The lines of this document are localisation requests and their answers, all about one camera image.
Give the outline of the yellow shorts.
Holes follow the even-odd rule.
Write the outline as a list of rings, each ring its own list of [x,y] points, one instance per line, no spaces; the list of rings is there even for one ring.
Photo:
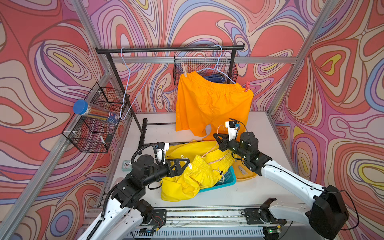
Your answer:
[[[213,168],[208,165],[202,156],[209,151],[215,141],[191,142],[183,145],[171,146],[166,153],[168,160],[190,159],[191,168],[186,168],[184,173],[178,177],[165,177],[161,187],[161,199],[167,202],[180,202],[190,200],[199,193],[200,189],[213,187],[219,174],[213,172]],[[228,154],[219,164],[220,169],[226,173],[235,162],[232,152],[227,150]]]

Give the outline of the grey clothespin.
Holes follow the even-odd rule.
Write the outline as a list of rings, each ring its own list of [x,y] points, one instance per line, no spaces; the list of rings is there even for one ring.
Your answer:
[[[240,172],[242,173],[242,175],[247,175],[248,173],[246,172],[246,170],[244,170],[241,166],[238,166]]]

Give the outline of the light blue wire hanger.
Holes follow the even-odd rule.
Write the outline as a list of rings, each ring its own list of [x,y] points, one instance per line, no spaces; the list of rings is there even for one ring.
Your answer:
[[[121,120],[125,120],[125,119],[127,118],[128,114],[129,114],[130,110],[133,108],[132,106],[130,106],[130,107],[128,108],[127,112],[126,112],[125,114],[123,114],[123,106],[124,106],[124,104],[127,104],[127,103],[128,103],[128,100],[125,100],[125,99],[126,99],[126,97],[128,96],[128,86],[130,85],[131,76],[132,76],[133,74],[135,74],[135,73],[140,72],[140,71],[147,70],[147,69],[150,67],[150,66],[147,66],[147,67],[143,67],[143,68],[140,68],[140,69],[138,69],[138,70],[134,70],[134,71],[132,71],[132,70],[128,67],[127,62],[124,60],[124,54],[123,54],[123,50],[124,50],[124,49],[125,49],[124,47],[121,47],[121,48],[120,48],[120,55],[121,55],[121,59],[122,59],[122,61],[123,61],[123,64],[125,65],[126,69],[127,69],[128,72],[129,72],[129,75],[128,75],[128,78],[127,78],[127,84],[126,84],[126,86],[125,86],[125,90],[124,90],[124,94],[123,94],[123,103],[122,103],[122,105],[121,105],[121,109],[120,109],[120,113],[119,113],[119,115],[120,115],[120,119],[121,119]]]

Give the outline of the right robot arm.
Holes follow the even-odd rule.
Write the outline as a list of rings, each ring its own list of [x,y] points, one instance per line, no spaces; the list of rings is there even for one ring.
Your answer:
[[[231,151],[240,157],[251,172],[269,179],[298,197],[307,208],[274,205],[261,214],[266,219],[282,219],[309,225],[325,239],[333,240],[350,215],[342,191],[335,186],[324,187],[306,180],[287,170],[268,155],[259,150],[259,141],[252,132],[242,133],[237,141],[230,134],[214,134],[219,149]]]

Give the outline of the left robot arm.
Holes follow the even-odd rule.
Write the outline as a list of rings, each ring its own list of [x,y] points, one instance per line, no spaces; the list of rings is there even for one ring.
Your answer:
[[[154,208],[143,199],[149,185],[165,177],[178,177],[190,159],[167,159],[169,144],[144,145],[131,158],[132,170],[113,186],[101,213],[79,237],[81,240],[122,240],[141,224],[153,220]]]

